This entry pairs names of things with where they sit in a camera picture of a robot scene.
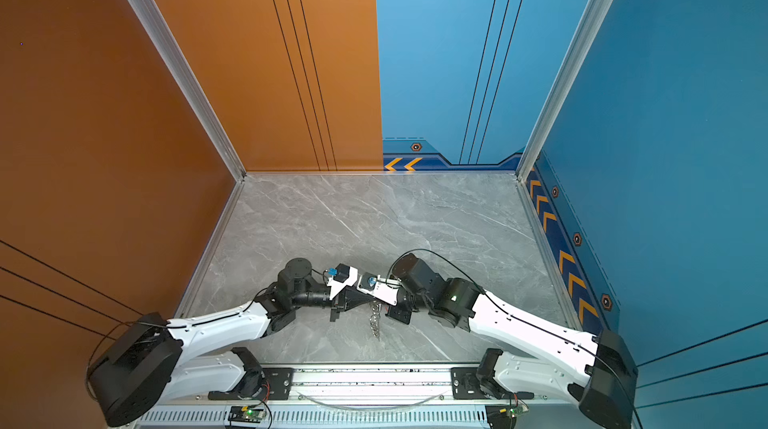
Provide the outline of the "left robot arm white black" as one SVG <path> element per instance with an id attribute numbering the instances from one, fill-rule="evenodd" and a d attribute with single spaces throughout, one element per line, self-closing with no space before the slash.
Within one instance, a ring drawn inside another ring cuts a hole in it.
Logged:
<path id="1" fill-rule="evenodd" d="M 304 307 L 327 308 L 336 320 L 372 302 L 359 280 L 357 269 L 341 264 L 318 281 L 308 260 L 294 258 L 275 282 L 239 306 L 169 320 L 146 314 L 89 362 L 86 387 L 110 427 L 139 419 L 159 402 L 199 393 L 263 397 L 263 369 L 246 342 L 282 330 Z"/>

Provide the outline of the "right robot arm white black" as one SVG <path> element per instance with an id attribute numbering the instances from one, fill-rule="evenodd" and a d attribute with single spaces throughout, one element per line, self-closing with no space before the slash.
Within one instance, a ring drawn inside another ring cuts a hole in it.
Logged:
<path id="1" fill-rule="evenodd" d="M 477 368 L 481 391 L 515 400 L 522 392 L 562 400 L 603 428 L 639 428 L 637 366 L 623 338 L 560 326 L 504 302 L 468 274 L 444 278 L 414 252 L 401 255 L 385 276 L 363 276 L 377 299 L 408 322 L 423 309 L 448 328 L 492 339 Z"/>

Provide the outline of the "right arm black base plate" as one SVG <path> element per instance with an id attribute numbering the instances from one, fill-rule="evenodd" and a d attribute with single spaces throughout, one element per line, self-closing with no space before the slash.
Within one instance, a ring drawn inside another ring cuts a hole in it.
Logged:
<path id="1" fill-rule="evenodd" d="M 455 400 L 533 400 L 535 394 L 529 391 L 516 393 L 504 389 L 490 376 L 480 376 L 475 367 L 452 367 L 451 388 Z"/>

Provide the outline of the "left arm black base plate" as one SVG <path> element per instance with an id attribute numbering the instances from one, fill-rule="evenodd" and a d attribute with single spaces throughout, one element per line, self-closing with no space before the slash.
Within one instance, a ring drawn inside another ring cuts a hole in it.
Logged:
<path id="1" fill-rule="evenodd" d="M 286 401 L 293 383 L 294 369 L 290 367 L 263 368 L 249 371 L 230 391 L 210 391 L 212 401 Z"/>

